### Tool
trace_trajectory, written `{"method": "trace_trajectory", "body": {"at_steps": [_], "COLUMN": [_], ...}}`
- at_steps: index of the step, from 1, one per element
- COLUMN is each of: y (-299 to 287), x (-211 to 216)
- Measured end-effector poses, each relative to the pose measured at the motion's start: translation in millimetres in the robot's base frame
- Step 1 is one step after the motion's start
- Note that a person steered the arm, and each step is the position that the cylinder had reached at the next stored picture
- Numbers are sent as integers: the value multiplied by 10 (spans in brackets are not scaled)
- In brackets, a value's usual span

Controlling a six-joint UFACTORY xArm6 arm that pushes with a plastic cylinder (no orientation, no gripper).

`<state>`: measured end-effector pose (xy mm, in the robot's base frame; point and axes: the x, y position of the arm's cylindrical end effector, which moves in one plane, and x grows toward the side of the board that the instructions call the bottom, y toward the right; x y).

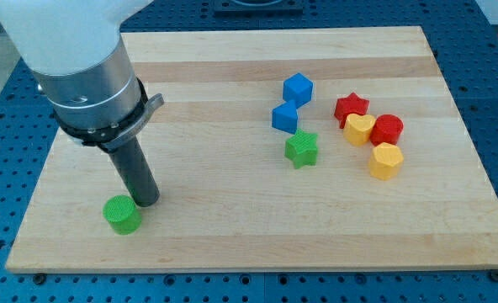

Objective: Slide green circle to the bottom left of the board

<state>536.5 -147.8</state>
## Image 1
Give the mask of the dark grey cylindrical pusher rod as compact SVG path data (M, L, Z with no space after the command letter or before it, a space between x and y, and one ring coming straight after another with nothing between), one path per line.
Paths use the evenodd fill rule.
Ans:
M109 157L138 206L148 207L160 199L156 180L135 137L110 151Z

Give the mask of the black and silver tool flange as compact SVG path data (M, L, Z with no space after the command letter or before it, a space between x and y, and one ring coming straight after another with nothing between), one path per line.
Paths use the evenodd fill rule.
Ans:
M142 81L138 79L137 82L141 93L140 100L135 108L118 122L104 128L78 129L67 124L56 112L54 118L60 128L77 144L97 146L104 152L115 151L134 138L146 126L154 112L165 103L161 93L148 98Z

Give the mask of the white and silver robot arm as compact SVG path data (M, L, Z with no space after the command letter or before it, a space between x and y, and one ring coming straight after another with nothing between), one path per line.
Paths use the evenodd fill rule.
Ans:
M121 24L150 0L0 0L0 23L71 138L109 154L140 207L160 191L136 138L163 105L136 76Z

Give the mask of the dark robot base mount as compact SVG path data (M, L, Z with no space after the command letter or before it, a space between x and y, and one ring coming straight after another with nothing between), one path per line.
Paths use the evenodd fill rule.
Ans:
M305 5L304 0L213 0L211 3L216 16L302 13Z

